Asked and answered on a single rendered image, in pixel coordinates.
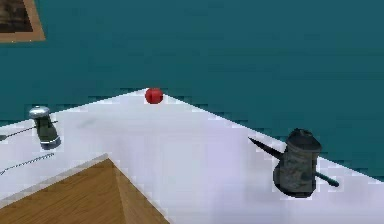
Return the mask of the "red apple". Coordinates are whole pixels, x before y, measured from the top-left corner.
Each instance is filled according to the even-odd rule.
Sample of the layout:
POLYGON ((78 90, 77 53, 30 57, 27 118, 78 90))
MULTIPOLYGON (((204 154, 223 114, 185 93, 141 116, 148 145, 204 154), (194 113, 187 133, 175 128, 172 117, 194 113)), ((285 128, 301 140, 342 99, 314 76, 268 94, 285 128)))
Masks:
POLYGON ((163 100, 163 92, 160 88, 148 88, 145 92, 145 99, 149 104, 159 104, 163 100))

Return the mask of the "white countertop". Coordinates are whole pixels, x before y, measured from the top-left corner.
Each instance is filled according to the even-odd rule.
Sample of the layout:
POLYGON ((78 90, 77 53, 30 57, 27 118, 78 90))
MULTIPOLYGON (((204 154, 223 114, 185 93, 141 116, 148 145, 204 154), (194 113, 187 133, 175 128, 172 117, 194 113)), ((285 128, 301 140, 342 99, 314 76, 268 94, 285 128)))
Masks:
POLYGON ((250 138, 283 142, 172 97, 150 105, 142 91, 53 114, 60 145, 42 149, 34 129, 0 142, 0 208, 110 159, 171 224, 384 224, 384 183, 319 159, 336 179, 307 199, 272 182, 276 160, 250 138))

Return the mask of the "dark grey kettle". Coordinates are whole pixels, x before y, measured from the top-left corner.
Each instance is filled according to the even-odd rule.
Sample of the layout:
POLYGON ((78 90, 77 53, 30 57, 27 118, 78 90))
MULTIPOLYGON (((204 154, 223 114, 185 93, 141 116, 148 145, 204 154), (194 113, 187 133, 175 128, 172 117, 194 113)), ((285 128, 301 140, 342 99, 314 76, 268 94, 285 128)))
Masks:
POLYGON ((253 138, 250 141, 279 160, 273 170, 273 183, 285 195, 294 198, 310 197, 316 190, 316 178, 326 181, 332 187, 339 186, 338 181, 317 171, 322 145, 309 130, 295 128, 287 137, 283 152, 253 138))

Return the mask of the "dark grey pepper shaker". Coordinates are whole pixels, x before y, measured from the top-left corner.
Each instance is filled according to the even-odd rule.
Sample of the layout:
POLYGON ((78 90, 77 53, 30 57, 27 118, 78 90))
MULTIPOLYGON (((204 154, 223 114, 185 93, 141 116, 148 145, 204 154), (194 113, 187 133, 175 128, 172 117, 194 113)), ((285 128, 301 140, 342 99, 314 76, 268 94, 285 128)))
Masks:
POLYGON ((46 106, 35 106, 29 110, 29 116, 35 123, 40 145, 44 150, 51 150, 61 143, 51 117, 50 109, 46 106))

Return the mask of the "thin grey knife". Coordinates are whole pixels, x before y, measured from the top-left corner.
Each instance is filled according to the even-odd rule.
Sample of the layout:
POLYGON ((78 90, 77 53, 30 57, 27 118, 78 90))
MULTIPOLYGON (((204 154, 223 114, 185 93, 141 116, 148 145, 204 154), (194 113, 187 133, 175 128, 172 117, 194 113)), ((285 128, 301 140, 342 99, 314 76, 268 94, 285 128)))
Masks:
POLYGON ((7 167, 7 168, 3 169, 2 171, 0 171, 0 176, 3 175, 6 171, 8 171, 10 169, 14 169, 14 168, 17 168, 17 167, 20 167, 20 166, 24 166, 24 165, 27 165, 27 164, 30 164, 30 163, 34 163, 36 161, 43 160, 43 159, 52 157, 54 155, 55 155, 55 153, 48 153, 48 154, 45 154, 43 156, 39 156, 39 157, 36 157, 34 159, 31 159, 31 160, 28 160, 28 161, 25 161, 25 162, 22 162, 22 163, 19 163, 19 164, 7 167))

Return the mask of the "thin grey spoon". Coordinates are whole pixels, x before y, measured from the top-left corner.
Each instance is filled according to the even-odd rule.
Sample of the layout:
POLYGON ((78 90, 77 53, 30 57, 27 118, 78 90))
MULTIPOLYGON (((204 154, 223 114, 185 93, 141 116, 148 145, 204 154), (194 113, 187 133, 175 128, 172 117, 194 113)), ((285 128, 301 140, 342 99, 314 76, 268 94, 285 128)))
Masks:
POLYGON ((27 129, 24 129, 24 130, 20 130, 20 131, 17 131, 17 132, 14 132, 14 133, 11 133, 11 134, 0 134, 0 141, 3 141, 11 136, 15 136, 15 135, 18 135, 20 133, 23 133, 23 132, 26 132, 26 131, 29 131, 29 130, 32 130, 32 129, 39 129, 41 127, 44 127, 44 126, 49 126, 49 125, 35 125, 33 127, 30 127, 30 128, 27 128, 27 129))

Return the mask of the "wood framed wall picture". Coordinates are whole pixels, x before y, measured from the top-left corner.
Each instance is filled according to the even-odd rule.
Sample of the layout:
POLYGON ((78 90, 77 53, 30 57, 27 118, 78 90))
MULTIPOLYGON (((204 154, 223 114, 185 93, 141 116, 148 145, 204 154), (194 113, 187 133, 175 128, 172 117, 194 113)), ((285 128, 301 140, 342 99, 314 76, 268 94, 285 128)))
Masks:
POLYGON ((44 40, 36 0, 0 0, 0 43, 44 40))

